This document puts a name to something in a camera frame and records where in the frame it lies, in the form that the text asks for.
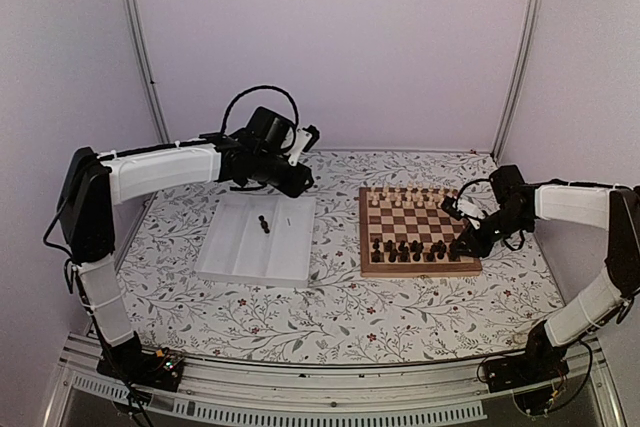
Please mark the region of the dark chess rook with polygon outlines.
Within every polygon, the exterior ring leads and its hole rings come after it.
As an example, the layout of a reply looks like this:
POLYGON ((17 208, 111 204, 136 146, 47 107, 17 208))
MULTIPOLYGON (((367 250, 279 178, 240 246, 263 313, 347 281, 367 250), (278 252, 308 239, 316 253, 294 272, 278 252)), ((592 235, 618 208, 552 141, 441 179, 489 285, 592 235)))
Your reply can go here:
POLYGON ((436 244, 432 244, 429 251, 425 254, 425 260, 427 262, 434 262, 437 250, 438 246, 436 244))

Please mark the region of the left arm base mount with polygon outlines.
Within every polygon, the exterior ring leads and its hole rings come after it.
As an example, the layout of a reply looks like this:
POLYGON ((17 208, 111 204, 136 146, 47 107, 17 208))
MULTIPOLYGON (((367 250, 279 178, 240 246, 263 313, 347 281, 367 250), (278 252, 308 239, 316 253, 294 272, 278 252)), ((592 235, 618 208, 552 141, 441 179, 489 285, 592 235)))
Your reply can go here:
POLYGON ((144 352, 139 346, 124 344, 103 351, 97 372, 133 385, 177 392, 185 357, 169 348, 144 352))

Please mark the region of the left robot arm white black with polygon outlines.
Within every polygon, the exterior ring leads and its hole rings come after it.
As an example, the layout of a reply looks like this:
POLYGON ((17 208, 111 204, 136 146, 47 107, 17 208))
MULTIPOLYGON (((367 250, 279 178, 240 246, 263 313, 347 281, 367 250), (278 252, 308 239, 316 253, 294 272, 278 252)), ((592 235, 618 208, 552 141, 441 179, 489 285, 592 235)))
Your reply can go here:
POLYGON ((65 240, 71 283, 91 315, 111 366, 128 381, 148 373, 148 359, 129 320, 115 273, 113 208, 128 200, 187 184, 254 181, 297 198, 314 183, 299 160, 319 140, 313 126, 259 107, 248 124, 128 151, 99 154, 90 147, 71 158, 53 224, 65 240))

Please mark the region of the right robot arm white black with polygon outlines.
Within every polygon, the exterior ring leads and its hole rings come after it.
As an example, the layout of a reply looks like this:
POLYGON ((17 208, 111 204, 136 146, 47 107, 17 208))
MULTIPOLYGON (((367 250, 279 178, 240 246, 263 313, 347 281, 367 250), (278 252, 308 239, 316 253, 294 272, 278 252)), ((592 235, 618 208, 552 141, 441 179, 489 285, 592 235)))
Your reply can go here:
POLYGON ((497 207, 493 212, 446 196, 442 209, 465 223, 451 244, 456 256, 486 258, 496 244, 516 251, 513 236, 544 226, 537 239, 556 269, 566 304, 533 327, 517 374, 537 383, 552 371, 555 354, 609 320, 622 321, 639 294, 639 189, 621 184, 524 180, 515 165, 484 178, 497 207))

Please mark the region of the white plastic tray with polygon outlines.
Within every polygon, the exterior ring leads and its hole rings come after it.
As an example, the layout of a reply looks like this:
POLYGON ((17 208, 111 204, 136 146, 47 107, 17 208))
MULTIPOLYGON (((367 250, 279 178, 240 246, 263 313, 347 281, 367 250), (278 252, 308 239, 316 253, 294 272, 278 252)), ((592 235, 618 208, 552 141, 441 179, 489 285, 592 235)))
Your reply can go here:
POLYGON ((305 288, 316 198, 229 193, 218 203, 194 264, 201 279, 305 288), (270 233, 260 227, 267 220, 270 233))

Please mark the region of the wooden chess board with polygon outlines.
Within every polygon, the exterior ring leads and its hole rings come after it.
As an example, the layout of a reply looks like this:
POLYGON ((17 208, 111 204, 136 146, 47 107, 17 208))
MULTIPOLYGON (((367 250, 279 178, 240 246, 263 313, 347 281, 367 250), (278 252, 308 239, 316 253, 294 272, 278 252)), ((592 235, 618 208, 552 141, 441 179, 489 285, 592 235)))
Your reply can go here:
POLYGON ((449 192, 444 189, 428 189, 420 186, 389 187, 372 186, 359 189, 359 226, 361 275, 369 278, 412 278, 412 277, 475 277, 482 273, 481 261, 476 258, 459 257, 458 262, 450 262, 450 244, 466 225, 464 220, 456 220, 436 205, 449 192), (417 240, 424 244, 422 259, 414 262, 410 251, 410 261, 388 262, 389 252, 384 251, 384 243, 393 241, 398 250, 400 241, 410 244, 417 240), (371 262, 373 243, 380 243, 383 260, 371 262), (427 262, 425 254, 432 244, 440 241, 447 246, 443 260, 437 256, 434 262, 427 262))

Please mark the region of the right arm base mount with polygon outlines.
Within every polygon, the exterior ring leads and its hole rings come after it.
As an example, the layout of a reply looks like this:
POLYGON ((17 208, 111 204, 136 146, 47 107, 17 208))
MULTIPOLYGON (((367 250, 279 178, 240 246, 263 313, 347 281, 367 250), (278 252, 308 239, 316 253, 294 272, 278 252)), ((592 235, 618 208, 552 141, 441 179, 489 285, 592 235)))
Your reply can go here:
POLYGON ((527 416, 548 414, 562 393, 569 367, 564 359, 535 363, 524 353, 486 357, 476 375, 490 393, 515 393, 516 407, 527 416))

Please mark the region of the dark chess piece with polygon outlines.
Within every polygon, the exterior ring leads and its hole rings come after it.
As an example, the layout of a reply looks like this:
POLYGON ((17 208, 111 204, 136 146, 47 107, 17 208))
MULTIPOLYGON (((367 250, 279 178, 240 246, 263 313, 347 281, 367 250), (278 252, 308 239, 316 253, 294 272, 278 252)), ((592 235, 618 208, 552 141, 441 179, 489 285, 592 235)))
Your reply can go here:
POLYGON ((383 254, 380 250, 380 243, 378 241, 375 241, 373 243, 373 251, 371 253, 371 262, 372 263, 379 263, 383 260, 383 254))
POLYGON ((436 245, 437 249, 436 249, 436 256, 439 260, 443 260, 445 257, 445 254, 447 252, 447 246, 444 242, 440 241, 437 245, 436 245))
POLYGON ((410 261, 410 251, 407 246, 399 249, 399 261, 403 263, 408 263, 410 261))
POLYGON ((420 262, 422 259, 422 253, 424 250, 424 244, 422 242, 417 243, 414 248, 412 259, 414 262, 420 262))

